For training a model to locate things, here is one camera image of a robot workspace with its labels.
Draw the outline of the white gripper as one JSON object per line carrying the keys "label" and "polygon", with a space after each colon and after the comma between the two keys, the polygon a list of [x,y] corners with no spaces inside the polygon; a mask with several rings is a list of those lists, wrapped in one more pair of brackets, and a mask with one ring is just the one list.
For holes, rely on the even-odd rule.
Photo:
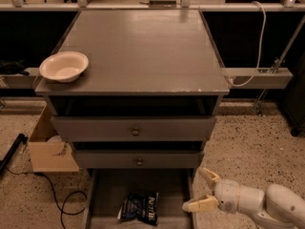
{"label": "white gripper", "polygon": [[192,198],[182,205],[188,213],[211,212],[218,207],[230,214],[257,215],[263,210],[265,192],[261,189],[249,187],[220,176],[207,168],[199,167],[198,173],[206,180],[208,187],[213,189],[214,196],[204,195]]}

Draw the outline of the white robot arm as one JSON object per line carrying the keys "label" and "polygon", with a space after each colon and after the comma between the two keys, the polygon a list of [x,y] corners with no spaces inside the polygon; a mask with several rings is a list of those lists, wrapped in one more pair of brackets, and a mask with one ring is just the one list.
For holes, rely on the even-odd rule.
{"label": "white robot arm", "polygon": [[188,213],[219,210],[243,214],[264,229],[305,229],[305,200],[289,188],[271,184],[266,191],[249,187],[199,168],[213,194],[183,203]]}

